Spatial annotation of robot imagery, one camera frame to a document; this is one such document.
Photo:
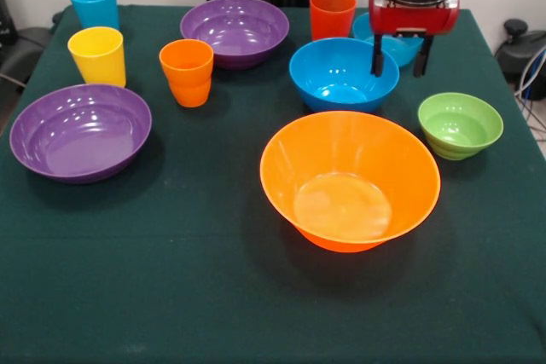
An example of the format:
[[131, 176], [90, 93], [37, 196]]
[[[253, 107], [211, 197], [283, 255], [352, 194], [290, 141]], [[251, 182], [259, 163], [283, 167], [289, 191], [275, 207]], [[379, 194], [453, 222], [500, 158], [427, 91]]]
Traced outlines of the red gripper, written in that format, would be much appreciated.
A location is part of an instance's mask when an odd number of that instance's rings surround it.
[[450, 32], [459, 15], [460, 0], [442, 0], [434, 5], [404, 5], [393, 0], [369, 0], [369, 21], [374, 33], [371, 73], [383, 73], [383, 35], [417, 33], [427, 35], [415, 57], [413, 75], [425, 75], [434, 36]]

